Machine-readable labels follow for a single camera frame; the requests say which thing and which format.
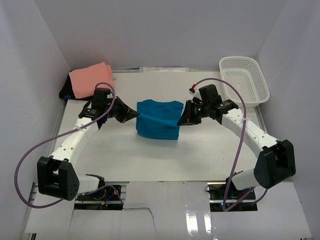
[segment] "white enclosure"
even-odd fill
[[[292,178],[314,239],[320,239],[318,90],[320,2],[314,0],[0,0],[0,235],[20,239],[27,207],[14,170],[54,134],[58,93],[73,69],[189,67],[219,70],[227,56],[256,59],[270,90],[268,132],[292,141]],[[28,197],[38,148],[22,165]]]

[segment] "black cloth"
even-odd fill
[[[66,78],[65,83],[64,83],[61,91],[59,92],[59,98],[60,99],[74,99],[74,100],[90,101],[90,100],[92,100],[93,96],[88,96],[88,97],[76,99],[74,91],[72,90],[71,79],[68,74],[68,77]]]

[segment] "white basket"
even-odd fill
[[[228,56],[219,62],[222,80],[230,83],[243,98],[247,108],[254,108],[267,101],[270,92],[256,60],[246,56]],[[238,95],[223,84],[226,97],[243,107]]]

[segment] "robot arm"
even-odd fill
[[[222,101],[216,86],[211,84],[195,91],[185,104],[178,126],[197,125],[201,118],[210,117],[230,129],[238,137],[243,127],[243,113],[231,100]],[[232,184],[237,190],[262,186],[269,189],[296,173],[294,148],[288,140],[279,141],[247,120],[244,142],[257,157],[254,169],[236,174]]]
[[[74,129],[94,121],[103,115],[111,104],[111,91],[96,88],[89,107],[83,107]],[[70,134],[49,157],[41,157],[37,162],[38,189],[41,194],[71,201],[77,194],[94,191],[99,184],[104,185],[100,176],[86,174],[77,176],[75,166],[88,141],[99,131],[109,118],[125,123],[139,115],[129,108],[119,97],[115,98],[111,111],[97,122]]]

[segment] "white tabletop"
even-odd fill
[[[197,81],[219,72],[115,73],[116,95],[133,109],[137,102],[185,103],[189,88]],[[215,84],[224,99],[222,84]],[[59,133],[73,128],[85,102],[68,100]],[[248,117],[257,125],[254,108]],[[64,140],[57,140],[57,146]],[[129,181],[220,181],[230,174],[239,138],[217,121],[204,118],[197,126],[180,127],[178,140],[156,140],[137,134],[136,120],[124,124],[109,119],[83,150],[75,167],[77,175],[96,174],[108,182]],[[236,170],[254,168],[256,157],[244,144]]]
[[[188,89],[194,82],[217,78],[219,73],[118,73],[114,76],[117,78],[116,95],[136,109],[137,102],[146,99],[184,103],[191,99]],[[224,98],[221,84],[213,83]],[[60,133],[74,126],[83,105],[83,101],[68,101]],[[248,109],[248,117],[258,124],[255,109]],[[78,175],[101,175],[110,182],[219,181],[229,175],[238,143],[237,136],[211,119],[204,119],[197,126],[181,127],[177,141],[143,138],[137,135],[135,120],[121,124],[109,119],[83,150],[76,172]],[[253,168],[255,162],[254,154],[244,145],[237,169]],[[263,189],[258,187],[257,196],[262,193]],[[35,204],[52,201],[52,197],[37,194]],[[73,205],[74,201],[63,201],[49,208],[32,209],[24,232],[37,233],[39,240],[156,239],[154,219],[148,209],[88,211],[73,210]],[[252,212],[212,212],[213,238],[291,240],[311,237],[292,183],[273,187],[257,206],[258,211]],[[170,236],[177,232],[174,226],[165,230]]]

